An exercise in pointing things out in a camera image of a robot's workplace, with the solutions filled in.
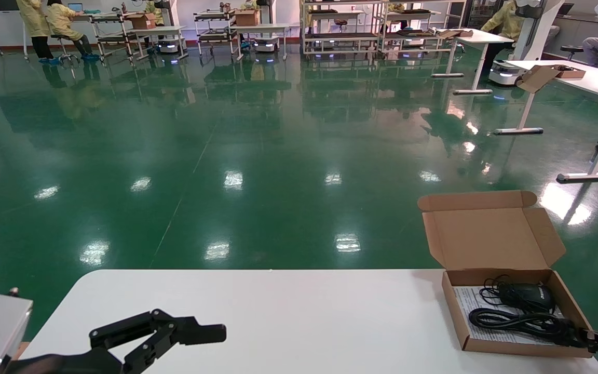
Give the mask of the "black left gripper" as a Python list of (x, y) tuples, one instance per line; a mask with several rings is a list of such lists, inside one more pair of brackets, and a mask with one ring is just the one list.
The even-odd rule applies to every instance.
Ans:
[[(146, 338), (124, 358), (109, 350)], [(7, 373), (142, 373), (175, 345), (206, 345), (226, 339), (225, 325), (198, 325), (195, 317), (173, 317), (160, 309), (116, 321), (92, 330), (92, 350), (76, 355), (47, 354), (12, 360)]]

